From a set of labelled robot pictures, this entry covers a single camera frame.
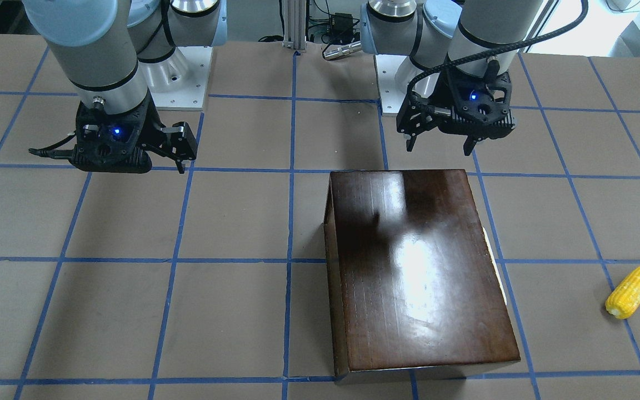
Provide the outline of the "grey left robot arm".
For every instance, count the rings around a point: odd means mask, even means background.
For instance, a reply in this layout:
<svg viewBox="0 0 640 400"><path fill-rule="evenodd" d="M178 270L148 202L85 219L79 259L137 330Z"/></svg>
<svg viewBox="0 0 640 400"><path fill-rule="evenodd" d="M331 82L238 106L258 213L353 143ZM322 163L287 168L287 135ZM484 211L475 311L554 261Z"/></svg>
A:
<svg viewBox="0 0 640 400"><path fill-rule="evenodd" d="M403 99L396 130L412 151L438 129L465 137L464 154L516 128L509 67L527 38L539 1L368 1L361 8L364 52L402 56L394 83Z"/></svg>

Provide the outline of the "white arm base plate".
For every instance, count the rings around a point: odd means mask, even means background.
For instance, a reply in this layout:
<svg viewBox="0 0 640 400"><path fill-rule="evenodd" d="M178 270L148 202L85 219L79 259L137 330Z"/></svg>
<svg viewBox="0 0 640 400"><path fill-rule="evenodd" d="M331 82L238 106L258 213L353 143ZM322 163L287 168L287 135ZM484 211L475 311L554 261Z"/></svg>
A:
<svg viewBox="0 0 640 400"><path fill-rule="evenodd" d="M153 101L160 111L203 111L207 98L212 47L178 47L158 63L140 61Z"/></svg>
<svg viewBox="0 0 640 400"><path fill-rule="evenodd" d="M383 114L396 116L406 97L407 84L418 70L409 56L375 56L378 91Z"/></svg>

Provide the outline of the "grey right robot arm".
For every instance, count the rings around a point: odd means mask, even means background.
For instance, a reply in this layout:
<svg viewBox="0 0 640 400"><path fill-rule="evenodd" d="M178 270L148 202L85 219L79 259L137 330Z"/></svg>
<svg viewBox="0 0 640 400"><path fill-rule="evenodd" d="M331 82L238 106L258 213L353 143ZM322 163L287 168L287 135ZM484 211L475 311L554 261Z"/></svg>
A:
<svg viewBox="0 0 640 400"><path fill-rule="evenodd" d="M29 153L66 160L86 172L144 174L150 153L179 173L197 157L186 122L167 126L155 96L195 91L201 65L183 49L222 46L225 1L25 1L31 25L45 39L79 96L74 129Z"/></svg>

